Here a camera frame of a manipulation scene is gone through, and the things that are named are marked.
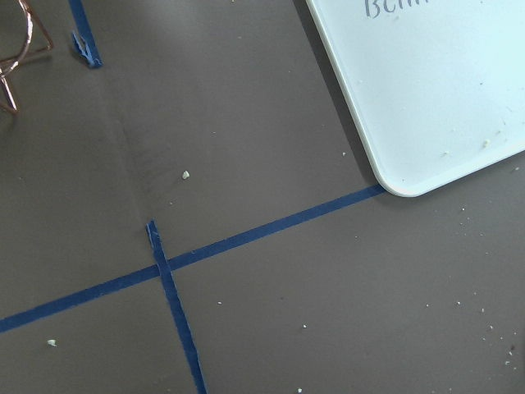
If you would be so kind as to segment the white bear tray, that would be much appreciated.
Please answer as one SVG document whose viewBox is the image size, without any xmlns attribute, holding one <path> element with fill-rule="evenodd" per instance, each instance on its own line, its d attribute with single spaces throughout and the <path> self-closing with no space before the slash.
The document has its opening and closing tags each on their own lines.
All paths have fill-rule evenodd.
<svg viewBox="0 0 525 394">
<path fill-rule="evenodd" d="M 378 182 L 416 197 L 524 150 L 521 1 L 311 1 Z"/>
</svg>

